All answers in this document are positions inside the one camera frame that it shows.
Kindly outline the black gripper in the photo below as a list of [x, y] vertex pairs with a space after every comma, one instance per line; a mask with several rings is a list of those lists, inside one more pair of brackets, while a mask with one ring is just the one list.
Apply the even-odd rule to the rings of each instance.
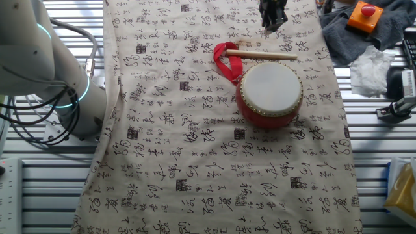
[[262, 26], [267, 32], [276, 32], [284, 23], [287, 17], [284, 8], [287, 0], [260, 0], [259, 8], [263, 19]]

